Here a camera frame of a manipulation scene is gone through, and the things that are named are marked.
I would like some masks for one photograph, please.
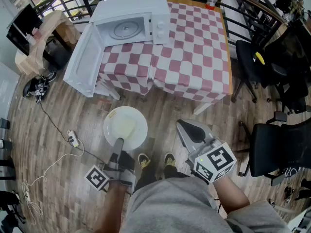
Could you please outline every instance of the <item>white plate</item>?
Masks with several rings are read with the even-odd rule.
[[[121,106],[112,110],[104,121],[104,135],[111,146],[113,146],[116,140],[119,138],[113,132],[112,125],[116,117],[129,117],[136,122],[136,126],[128,138],[124,140],[124,151],[131,151],[138,148],[146,139],[148,132],[148,125],[143,114],[130,106]]]

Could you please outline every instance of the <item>white cable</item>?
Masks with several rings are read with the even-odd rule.
[[[43,180],[44,180],[45,182],[48,181],[47,177],[45,177],[45,174],[47,173],[47,171],[48,171],[52,166],[54,166],[57,162],[59,162],[63,157],[65,157],[66,155],[72,155],[72,156],[75,156],[75,157],[81,157],[81,156],[84,154],[84,144],[83,144],[83,142],[82,142],[80,139],[77,138],[77,140],[78,140],[79,142],[81,142],[81,145],[82,145],[82,154],[80,154],[80,155],[75,155],[75,154],[72,154],[72,153],[66,153],[66,154],[64,154],[62,157],[60,157],[56,162],[54,162],[52,165],[50,165],[50,166],[48,167],[48,169],[45,170],[43,176],[40,176],[39,178],[35,179],[35,181],[32,182],[32,184],[28,184],[28,182],[27,182],[26,179],[24,179],[24,182],[21,184],[21,185],[22,185],[22,191],[23,191],[23,193],[24,193],[24,196],[26,197],[28,209],[29,209],[29,211],[30,211],[30,213],[31,213],[31,216],[32,216],[32,217],[34,218],[34,220],[35,220],[34,225],[36,225],[36,219],[35,219],[35,217],[34,217],[32,211],[31,211],[29,205],[35,210],[35,212],[36,212],[39,216],[42,216],[42,215],[43,215],[43,211],[42,211],[42,209],[40,208],[40,206],[39,206],[37,203],[31,202],[31,201],[28,200],[28,197],[30,196],[30,195],[29,195],[29,186],[34,185],[34,183],[35,183],[37,180],[41,179],[41,178],[43,178]]]

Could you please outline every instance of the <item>table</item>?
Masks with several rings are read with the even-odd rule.
[[[32,72],[39,74],[40,70],[44,69],[42,57],[53,65],[58,65],[44,50],[47,39],[51,34],[54,34],[66,50],[70,50],[70,47],[65,42],[75,44],[80,38],[80,33],[61,10],[55,10],[43,17],[39,31],[42,37],[36,41],[34,46],[29,46],[29,55],[17,51],[15,56],[16,66],[27,75]]]
[[[104,83],[145,95],[153,85],[200,101],[197,115],[232,94],[231,62],[219,8],[190,0],[168,0],[170,41],[107,47],[96,85]]]

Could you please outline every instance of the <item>yellow shoe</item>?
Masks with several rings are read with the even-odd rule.
[[[141,153],[138,156],[138,162],[139,162],[139,164],[141,166],[141,169],[143,169],[143,168],[145,168],[146,166],[149,165],[150,159],[149,159],[149,157],[146,154]]]
[[[175,166],[175,157],[171,152],[168,152],[164,157],[165,166]]]

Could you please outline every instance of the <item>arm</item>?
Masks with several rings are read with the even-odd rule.
[[[229,176],[224,175],[213,184],[219,201],[227,214],[250,205],[247,196],[233,183]]]
[[[95,233],[118,233],[121,226],[121,214],[127,186],[118,181],[109,184],[102,214],[95,225]]]

